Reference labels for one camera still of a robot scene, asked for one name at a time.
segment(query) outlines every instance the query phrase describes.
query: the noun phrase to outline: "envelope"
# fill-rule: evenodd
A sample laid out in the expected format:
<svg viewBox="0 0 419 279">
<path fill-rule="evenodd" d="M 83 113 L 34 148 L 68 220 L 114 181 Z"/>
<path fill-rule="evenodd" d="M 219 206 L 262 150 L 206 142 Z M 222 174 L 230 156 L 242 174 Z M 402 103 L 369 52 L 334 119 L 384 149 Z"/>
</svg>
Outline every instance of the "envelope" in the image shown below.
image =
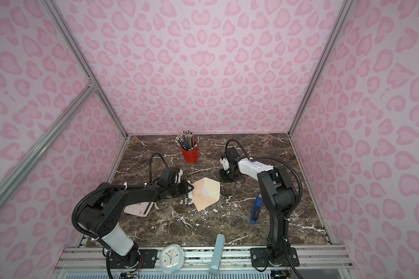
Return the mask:
<svg viewBox="0 0 419 279">
<path fill-rule="evenodd" d="M 193 203 L 197 211 L 202 211 L 219 200 L 220 182 L 204 177 L 194 182 L 193 186 Z"/>
</svg>

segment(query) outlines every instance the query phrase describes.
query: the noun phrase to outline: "white clock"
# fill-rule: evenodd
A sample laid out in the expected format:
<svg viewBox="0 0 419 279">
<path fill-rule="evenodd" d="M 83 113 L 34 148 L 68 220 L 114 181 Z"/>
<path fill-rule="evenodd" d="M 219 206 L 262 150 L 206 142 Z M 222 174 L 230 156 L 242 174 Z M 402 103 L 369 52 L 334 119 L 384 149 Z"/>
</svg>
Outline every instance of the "white clock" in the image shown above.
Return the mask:
<svg viewBox="0 0 419 279">
<path fill-rule="evenodd" d="M 160 268 L 165 274 L 172 274 L 179 271 L 184 264 L 184 252 L 178 244 L 165 247 L 160 252 Z"/>
</svg>

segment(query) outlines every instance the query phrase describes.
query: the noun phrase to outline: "clock face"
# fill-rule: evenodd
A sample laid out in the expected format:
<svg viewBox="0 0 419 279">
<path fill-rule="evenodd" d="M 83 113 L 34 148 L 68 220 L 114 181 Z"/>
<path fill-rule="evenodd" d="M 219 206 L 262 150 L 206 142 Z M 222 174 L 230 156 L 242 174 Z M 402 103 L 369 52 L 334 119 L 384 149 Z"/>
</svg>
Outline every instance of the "clock face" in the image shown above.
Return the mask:
<svg viewBox="0 0 419 279">
<path fill-rule="evenodd" d="M 174 267 L 179 264 L 180 252 L 176 247 L 170 247 L 169 249 L 163 251 L 160 260 L 164 267 Z"/>
</svg>

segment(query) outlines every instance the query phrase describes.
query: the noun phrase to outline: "pink wall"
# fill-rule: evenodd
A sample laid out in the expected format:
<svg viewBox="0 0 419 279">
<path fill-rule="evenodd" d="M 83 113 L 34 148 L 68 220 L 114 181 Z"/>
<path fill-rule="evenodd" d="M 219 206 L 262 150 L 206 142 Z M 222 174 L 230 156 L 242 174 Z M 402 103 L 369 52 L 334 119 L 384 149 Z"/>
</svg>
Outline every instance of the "pink wall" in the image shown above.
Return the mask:
<svg viewBox="0 0 419 279">
<path fill-rule="evenodd" d="M 342 0 L 58 0 L 129 133 L 288 131 Z"/>
<path fill-rule="evenodd" d="M 85 84 L 39 1 L 0 1 L 0 182 Z"/>
<path fill-rule="evenodd" d="M 361 278 L 419 278 L 419 1 L 359 1 L 296 132 Z"/>
<path fill-rule="evenodd" d="M 78 235 L 73 207 L 104 181 L 121 142 L 91 96 L 0 211 L 0 279 L 49 277 Z"/>
</svg>

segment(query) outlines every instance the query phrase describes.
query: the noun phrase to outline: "brown marble surface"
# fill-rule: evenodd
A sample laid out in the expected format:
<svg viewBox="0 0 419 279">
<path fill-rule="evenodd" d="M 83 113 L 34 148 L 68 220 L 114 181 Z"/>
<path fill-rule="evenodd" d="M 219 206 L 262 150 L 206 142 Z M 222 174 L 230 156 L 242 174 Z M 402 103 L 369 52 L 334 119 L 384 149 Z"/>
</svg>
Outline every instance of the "brown marble surface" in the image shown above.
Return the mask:
<svg viewBox="0 0 419 279">
<path fill-rule="evenodd" d="M 302 177 L 294 151 L 286 134 L 199 135 L 200 158 L 194 164 L 183 159 L 175 136 L 132 136 L 115 174 L 114 183 L 140 184 L 149 181 L 148 162 L 153 152 L 164 154 L 169 166 L 183 170 L 191 183 L 203 177 L 219 181 L 219 159 L 228 139 L 242 143 L 253 158 L 281 157 L 294 166 Z M 152 163 L 153 177 L 164 165 L 160 158 Z M 259 185 L 246 177 L 242 185 L 222 183 L 220 199 L 206 210 L 197 212 L 195 205 L 183 197 L 161 200 L 146 218 L 122 213 L 120 225 L 140 246 L 213 246 L 218 233 L 225 235 L 226 245 L 264 245 L 269 231 L 268 210 L 262 207 L 257 225 L 249 221 Z M 289 237 L 292 244 L 327 244 L 327 238 L 304 185 L 303 198 L 291 216 Z"/>
</svg>

